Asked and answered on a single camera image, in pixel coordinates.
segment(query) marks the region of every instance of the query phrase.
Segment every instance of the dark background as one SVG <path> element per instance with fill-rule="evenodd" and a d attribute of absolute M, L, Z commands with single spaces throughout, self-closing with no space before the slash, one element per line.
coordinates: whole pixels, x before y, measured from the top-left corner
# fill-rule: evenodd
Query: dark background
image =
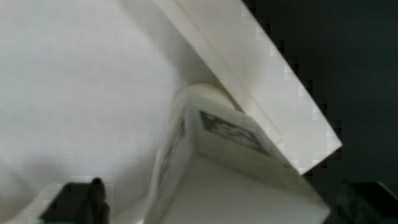
<path fill-rule="evenodd" d="M 343 179 L 398 182 L 398 1 L 244 2 L 343 141 L 306 173 L 334 205 Z"/>

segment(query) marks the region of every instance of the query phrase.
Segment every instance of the white wall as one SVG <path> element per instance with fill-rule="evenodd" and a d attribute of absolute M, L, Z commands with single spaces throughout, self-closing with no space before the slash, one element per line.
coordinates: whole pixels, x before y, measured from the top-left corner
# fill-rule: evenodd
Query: white wall
<path fill-rule="evenodd" d="M 215 78 L 153 1 L 2 1 L 0 221 L 50 183 L 93 176 L 121 210 L 148 189 L 174 94 L 199 81 Z"/>

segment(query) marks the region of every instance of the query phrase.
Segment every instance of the white board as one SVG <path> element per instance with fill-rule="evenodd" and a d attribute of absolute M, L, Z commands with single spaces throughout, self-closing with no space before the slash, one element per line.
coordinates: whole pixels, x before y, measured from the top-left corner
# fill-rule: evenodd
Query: white board
<path fill-rule="evenodd" d="M 240 0 L 157 0 L 245 114 L 304 173 L 341 146 Z"/>

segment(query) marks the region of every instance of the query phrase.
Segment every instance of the sticker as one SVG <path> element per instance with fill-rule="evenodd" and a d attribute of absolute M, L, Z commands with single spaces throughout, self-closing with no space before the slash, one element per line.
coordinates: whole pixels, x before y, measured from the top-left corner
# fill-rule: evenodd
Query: sticker
<path fill-rule="evenodd" d="M 224 137 L 229 141 L 238 143 L 240 145 L 251 147 L 258 152 L 261 152 L 267 156 L 270 156 L 263 146 L 260 144 L 256 135 L 252 132 L 231 124 L 226 120 L 215 117 L 212 114 L 201 111 L 201 119 L 204 129 L 220 137 Z"/>

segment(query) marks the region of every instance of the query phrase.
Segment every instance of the black object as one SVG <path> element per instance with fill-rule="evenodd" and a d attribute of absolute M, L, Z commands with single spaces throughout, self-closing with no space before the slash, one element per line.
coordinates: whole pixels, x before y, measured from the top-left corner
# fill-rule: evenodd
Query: black object
<path fill-rule="evenodd" d="M 380 182 L 343 182 L 327 224 L 398 224 L 396 193 Z"/>
<path fill-rule="evenodd" d="M 41 215 L 45 224 L 109 224 L 105 185 L 100 178 L 91 183 L 68 183 Z"/>

